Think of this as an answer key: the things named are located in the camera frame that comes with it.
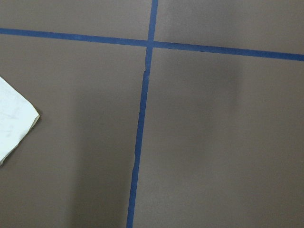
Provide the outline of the cream long-sleeve cat shirt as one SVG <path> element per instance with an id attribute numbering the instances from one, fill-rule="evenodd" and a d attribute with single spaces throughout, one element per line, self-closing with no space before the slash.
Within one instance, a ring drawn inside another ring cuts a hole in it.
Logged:
<path id="1" fill-rule="evenodd" d="M 0 79 L 0 163 L 19 145 L 40 118 L 35 107 Z"/>

